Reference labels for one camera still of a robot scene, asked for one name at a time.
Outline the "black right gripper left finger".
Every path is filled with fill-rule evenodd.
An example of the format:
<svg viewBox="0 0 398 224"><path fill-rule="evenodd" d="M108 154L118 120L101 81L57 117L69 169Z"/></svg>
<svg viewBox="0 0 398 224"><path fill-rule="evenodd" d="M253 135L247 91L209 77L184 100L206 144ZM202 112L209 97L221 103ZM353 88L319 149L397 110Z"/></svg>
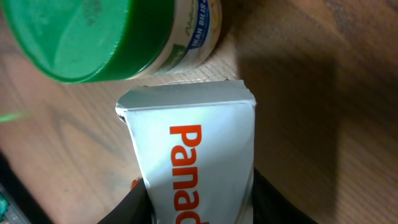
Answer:
<svg viewBox="0 0 398 224"><path fill-rule="evenodd" d="M152 204L142 178L132 182L130 192L98 224L152 224Z"/></svg>

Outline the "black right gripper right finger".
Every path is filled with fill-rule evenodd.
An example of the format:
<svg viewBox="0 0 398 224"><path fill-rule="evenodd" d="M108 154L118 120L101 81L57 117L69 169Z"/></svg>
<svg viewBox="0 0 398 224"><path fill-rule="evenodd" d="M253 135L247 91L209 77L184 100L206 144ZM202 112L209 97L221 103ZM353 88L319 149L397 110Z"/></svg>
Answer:
<svg viewBox="0 0 398 224"><path fill-rule="evenodd" d="M288 201L257 169L252 187L254 224L317 224Z"/></svg>

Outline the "white Panadol box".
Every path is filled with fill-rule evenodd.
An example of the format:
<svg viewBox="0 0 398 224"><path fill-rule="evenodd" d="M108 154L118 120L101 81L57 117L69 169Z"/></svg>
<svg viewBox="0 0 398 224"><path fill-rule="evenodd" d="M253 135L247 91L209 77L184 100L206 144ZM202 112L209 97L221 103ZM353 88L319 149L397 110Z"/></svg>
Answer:
<svg viewBox="0 0 398 224"><path fill-rule="evenodd" d="M129 129L157 223L252 223L256 99L241 80L129 90Z"/></svg>

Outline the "green lid jar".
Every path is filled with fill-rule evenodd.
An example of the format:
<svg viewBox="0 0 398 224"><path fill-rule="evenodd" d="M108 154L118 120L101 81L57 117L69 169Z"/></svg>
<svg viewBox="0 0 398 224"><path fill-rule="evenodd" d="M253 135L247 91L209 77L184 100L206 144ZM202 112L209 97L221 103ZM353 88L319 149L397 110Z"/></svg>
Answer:
<svg viewBox="0 0 398 224"><path fill-rule="evenodd" d="M4 0L18 44L63 83L181 73L201 64L221 32L219 0Z"/></svg>

